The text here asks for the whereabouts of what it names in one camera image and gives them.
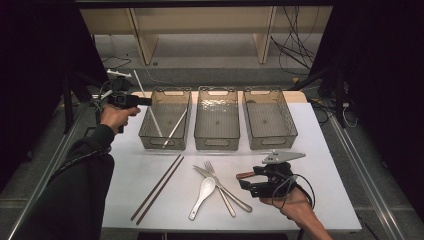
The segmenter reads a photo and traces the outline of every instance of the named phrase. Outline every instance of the black sleeve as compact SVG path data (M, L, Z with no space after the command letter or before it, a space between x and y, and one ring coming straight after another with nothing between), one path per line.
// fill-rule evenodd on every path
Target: black sleeve
M99 125L75 142L66 161L106 149L112 129ZM114 160L109 154L76 164L44 189L12 239L99 239Z

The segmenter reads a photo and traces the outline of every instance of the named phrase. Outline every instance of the hand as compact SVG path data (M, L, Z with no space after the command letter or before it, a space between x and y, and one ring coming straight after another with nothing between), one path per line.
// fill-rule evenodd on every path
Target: hand
M110 104L103 106L100 124L109 126L113 132L118 134L120 126L128 125L128 117L137 115L141 110L136 107L119 109Z
M295 187L285 198L285 203L284 198L274 198L274 206L278 207L282 214L293 220L300 228L305 229L312 239L331 239L302 191ZM273 205L272 198L260 198L259 200Z

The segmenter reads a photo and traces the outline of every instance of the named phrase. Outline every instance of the white plastic spoon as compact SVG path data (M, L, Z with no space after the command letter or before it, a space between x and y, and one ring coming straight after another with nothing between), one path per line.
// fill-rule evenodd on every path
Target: white plastic spoon
M200 192L199 192L199 198L197 199L196 204L193 207L193 210L191 210L190 215L188 218L193 221L196 217L197 210L199 209L200 205L202 204L203 200L205 200L213 190L215 189L215 180L211 177L207 177L203 180L202 185L200 186Z

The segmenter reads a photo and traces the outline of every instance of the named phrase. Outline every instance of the silver fork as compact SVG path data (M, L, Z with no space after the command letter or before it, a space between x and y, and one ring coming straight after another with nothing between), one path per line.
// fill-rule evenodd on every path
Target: silver fork
M206 161L206 162L205 162L205 167L206 167L206 170L207 170L210 174L212 174L212 175L214 175L214 176L216 177L215 170L213 169L212 164L211 164L209 161ZM224 203L225 203L225 205L227 206L227 209L228 209L228 211L230 212L231 216L232 216L232 217L235 217L235 216L236 216L236 212L234 211L233 207L231 206L230 202L228 201L227 196L225 196L225 194L224 194L224 192L221 190L221 188L218 188L218 190L219 190L219 193L221 193L221 197L222 197L222 199L224 200Z

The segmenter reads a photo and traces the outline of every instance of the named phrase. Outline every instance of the white tabletop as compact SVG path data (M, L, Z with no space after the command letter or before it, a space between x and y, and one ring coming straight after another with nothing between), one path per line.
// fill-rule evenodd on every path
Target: white tabletop
M293 160L293 173L303 175L312 184L316 195L315 213L329 231L356 232L361 226L347 196L329 149L309 103L288 103L298 130L293 147L285 151L303 152L306 157ZM296 224L272 207L265 205L242 190L236 174L252 171L253 166L264 166L262 159L270 151L252 151L249 148L243 109L240 105L240 144L238 151L200 152L194 141L196 106L193 104L185 151L144 149L138 136L146 107L129 120L124 134L118 134L112 144L115 170L106 199L104 228L123 228L136 231L158 232L285 232L298 230ZM178 154L184 156L169 182L164 186L151 208L140 222L131 216L159 182ZM231 217L217 190L201 205L194 221L188 219L204 177L192 165L204 167L209 160L221 183L234 195L253 207L245 212L231 202L237 216ZM246 179L248 181L265 181ZM297 179L309 193L307 184Z

